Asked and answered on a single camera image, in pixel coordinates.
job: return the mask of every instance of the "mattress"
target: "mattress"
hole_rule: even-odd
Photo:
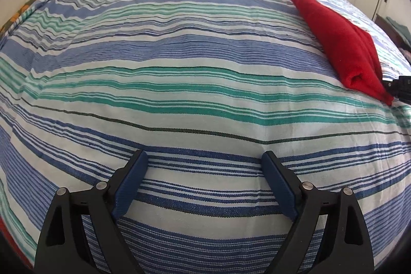
[[[358,9],[318,1],[371,34],[385,79],[411,75]],[[292,224],[267,150],[302,181],[354,190],[375,265],[411,219],[411,108],[344,88],[290,0],[35,0],[0,69],[0,215],[31,263],[56,190],[107,180],[136,149],[149,168],[118,225],[147,274],[264,272]]]

